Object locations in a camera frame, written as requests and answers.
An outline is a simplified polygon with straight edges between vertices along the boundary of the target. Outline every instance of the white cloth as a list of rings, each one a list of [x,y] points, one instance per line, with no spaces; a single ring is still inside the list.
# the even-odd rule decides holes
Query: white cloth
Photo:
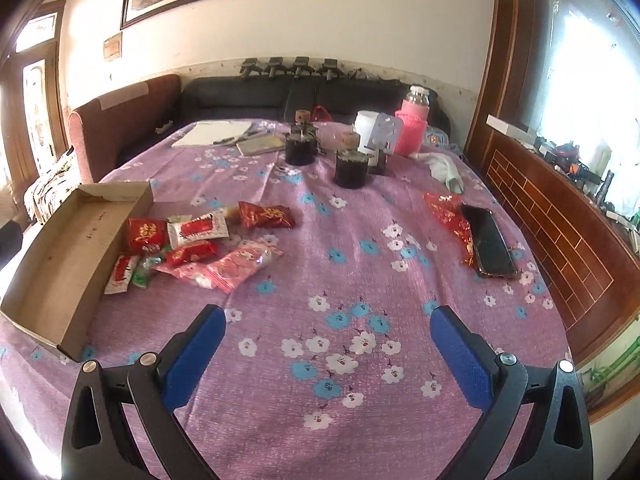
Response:
[[[447,186],[450,192],[458,195],[464,192],[465,184],[450,156],[443,153],[412,153],[409,158],[428,164],[431,176]]]

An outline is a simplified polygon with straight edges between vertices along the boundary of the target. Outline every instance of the white paper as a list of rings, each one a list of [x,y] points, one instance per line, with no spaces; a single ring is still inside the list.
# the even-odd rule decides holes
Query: white paper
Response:
[[[199,121],[183,138],[173,143],[173,148],[187,146],[211,146],[221,141],[233,142],[251,127],[250,121]]]

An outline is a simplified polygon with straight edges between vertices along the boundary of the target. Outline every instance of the smartphone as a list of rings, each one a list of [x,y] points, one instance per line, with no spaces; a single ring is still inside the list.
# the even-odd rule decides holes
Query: smartphone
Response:
[[[471,226],[478,270],[483,276],[513,278],[518,275],[511,251],[488,209],[463,205],[462,215]]]

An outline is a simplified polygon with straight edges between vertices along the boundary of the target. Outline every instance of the open cardboard box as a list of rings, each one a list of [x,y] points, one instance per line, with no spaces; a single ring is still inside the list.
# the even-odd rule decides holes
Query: open cardboard box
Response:
[[[0,312],[54,353],[80,361],[87,329],[127,218],[153,204],[148,182],[83,184],[43,225],[18,264]]]

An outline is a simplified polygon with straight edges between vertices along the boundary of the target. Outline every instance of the metal bolt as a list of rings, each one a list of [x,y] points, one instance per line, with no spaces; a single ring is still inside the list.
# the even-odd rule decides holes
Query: metal bolt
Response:
[[[98,365],[95,363],[95,361],[87,361],[82,365],[82,371],[86,374],[90,374],[91,372],[93,372],[96,368],[98,367]]]
[[[155,362],[156,362],[156,354],[153,354],[151,352],[144,354],[140,358],[140,364],[143,366],[151,366]]]
[[[518,359],[513,354],[505,353],[505,354],[500,354],[500,362],[502,362],[503,365],[513,366],[518,362]]]
[[[574,371],[574,366],[564,359],[558,363],[558,367],[566,374],[570,374]]]

